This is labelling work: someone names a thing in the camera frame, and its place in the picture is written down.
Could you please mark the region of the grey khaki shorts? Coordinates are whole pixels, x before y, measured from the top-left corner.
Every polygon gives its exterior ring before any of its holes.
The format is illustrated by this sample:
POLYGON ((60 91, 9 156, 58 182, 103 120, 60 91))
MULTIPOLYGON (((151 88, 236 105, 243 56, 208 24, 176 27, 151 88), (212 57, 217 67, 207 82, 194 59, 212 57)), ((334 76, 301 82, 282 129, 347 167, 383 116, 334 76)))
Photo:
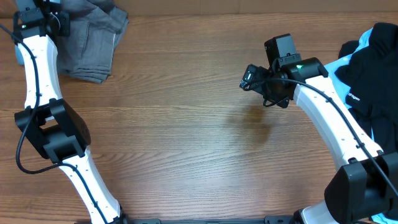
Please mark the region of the grey khaki shorts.
POLYGON ((62 75, 103 83, 111 75, 113 55, 129 24, 128 13, 114 1, 64 0, 70 35, 55 38, 57 71, 62 75))

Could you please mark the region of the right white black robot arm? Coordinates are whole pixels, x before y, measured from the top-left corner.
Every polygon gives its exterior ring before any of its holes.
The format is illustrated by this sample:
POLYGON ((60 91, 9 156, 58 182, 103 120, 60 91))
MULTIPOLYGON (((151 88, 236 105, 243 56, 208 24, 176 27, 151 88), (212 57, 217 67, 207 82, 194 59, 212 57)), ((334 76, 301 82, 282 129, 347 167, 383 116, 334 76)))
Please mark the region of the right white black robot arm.
POLYGON ((397 212, 397 153, 386 154, 359 126, 319 59, 284 64, 278 70, 248 65, 240 83, 264 106, 296 102, 312 120, 336 167, 316 205, 298 210, 291 223, 354 223, 397 212))

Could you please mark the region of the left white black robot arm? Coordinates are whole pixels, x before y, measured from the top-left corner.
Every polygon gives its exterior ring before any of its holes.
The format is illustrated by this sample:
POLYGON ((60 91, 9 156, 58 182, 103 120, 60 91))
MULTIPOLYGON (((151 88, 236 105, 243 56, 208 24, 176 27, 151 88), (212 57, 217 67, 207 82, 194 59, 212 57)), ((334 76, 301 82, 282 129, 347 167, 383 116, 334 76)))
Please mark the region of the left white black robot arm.
POLYGON ((62 170, 85 204, 90 223, 128 223, 95 166, 86 123, 60 91, 54 38, 69 33, 69 15, 50 1, 21 2, 18 8, 12 39, 21 54, 27 84, 24 109, 14 115, 22 132, 16 151, 18 168, 31 174, 21 162, 22 143, 27 139, 52 163, 35 173, 62 170))

